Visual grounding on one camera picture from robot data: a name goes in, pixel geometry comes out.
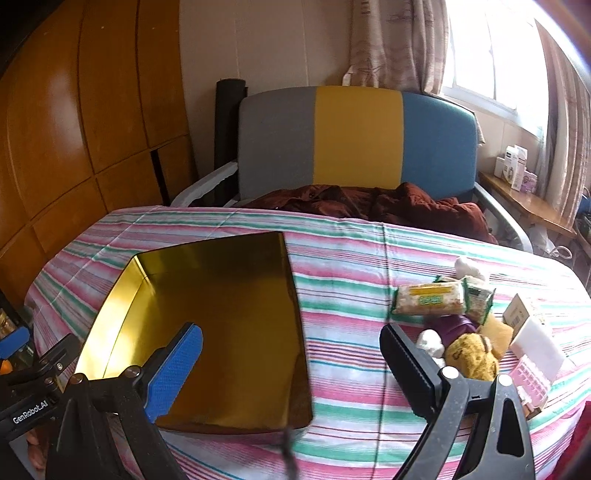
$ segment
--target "striped tablecloth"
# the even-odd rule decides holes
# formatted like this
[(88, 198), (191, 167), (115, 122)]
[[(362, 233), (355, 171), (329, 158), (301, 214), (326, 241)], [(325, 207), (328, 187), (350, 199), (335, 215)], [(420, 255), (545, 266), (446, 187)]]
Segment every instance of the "striped tablecloth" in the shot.
[[(451, 235), (296, 213), (143, 207), (113, 212), (57, 254), (31, 286), (35, 342), (43, 353), (65, 334), (86, 338), (106, 295), (137, 252), (270, 230), (285, 241), (300, 301), (314, 420), (294, 445), (305, 479), (391, 479), (425, 423), (389, 372), (378, 346), (394, 287), (452, 274), (467, 255), (491, 272), (497, 316), (519, 292), (536, 298), (569, 356), (545, 410), (529, 422), (538, 479), (568, 445), (591, 395), (591, 300), (565, 266)], [(421, 327), (407, 318), (412, 339)], [(501, 369), (517, 359), (508, 353)], [(441, 478), (452, 478), (469, 433), (457, 437)], [(277, 479), (274, 447), (230, 445), (163, 432), (191, 479)]]

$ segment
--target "gold metal box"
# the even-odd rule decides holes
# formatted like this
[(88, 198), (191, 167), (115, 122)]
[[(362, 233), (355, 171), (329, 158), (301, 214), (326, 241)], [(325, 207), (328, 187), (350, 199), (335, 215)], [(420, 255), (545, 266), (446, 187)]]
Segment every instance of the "gold metal box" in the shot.
[(99, 311), (76, 371), (92, 380), (142, 365), (185, 322), (203, 331), (203, 352), (158, 426), (245, 434), (311, 422), (300, 309), (281, 232), (132, 257)]

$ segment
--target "beige wall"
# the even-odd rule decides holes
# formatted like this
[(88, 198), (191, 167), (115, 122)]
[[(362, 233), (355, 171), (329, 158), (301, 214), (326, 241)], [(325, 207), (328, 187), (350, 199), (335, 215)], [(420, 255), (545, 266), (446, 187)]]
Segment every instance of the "beige wall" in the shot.
[(180, 0), (189, 130), (199, 175), (213, 169), (216, 82), (243, 78), (249, 95), (339, 85), (349, 67), (352, 0)]

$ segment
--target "wooden side table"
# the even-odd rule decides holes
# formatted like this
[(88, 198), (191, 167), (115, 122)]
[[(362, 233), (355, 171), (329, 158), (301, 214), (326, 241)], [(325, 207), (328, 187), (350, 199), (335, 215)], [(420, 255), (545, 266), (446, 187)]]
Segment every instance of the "wooden side table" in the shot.
[(573, 225), (569, 225), (547, 202), (532, 193), (518, 192), (502, 179), (489, 173), (479, 173), (480, 183), (487, 190), (498, 192), (531, 223), (543, 225), (548, 230), (568, 238), (577, 236)]

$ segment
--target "curtain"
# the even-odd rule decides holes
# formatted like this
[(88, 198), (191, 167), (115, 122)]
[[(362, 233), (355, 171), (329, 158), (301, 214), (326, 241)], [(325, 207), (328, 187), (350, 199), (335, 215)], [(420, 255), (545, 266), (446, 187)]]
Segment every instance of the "curtain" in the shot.
[(568, 57), (537, 24), (548, 72), (548, 125), (535, 168), (537, 194), (569, 225), (577, 213), (591, 148), (591, 99)]
[(343, 85), (438, 94), (448, 40), (445, 0), (354, 0)]

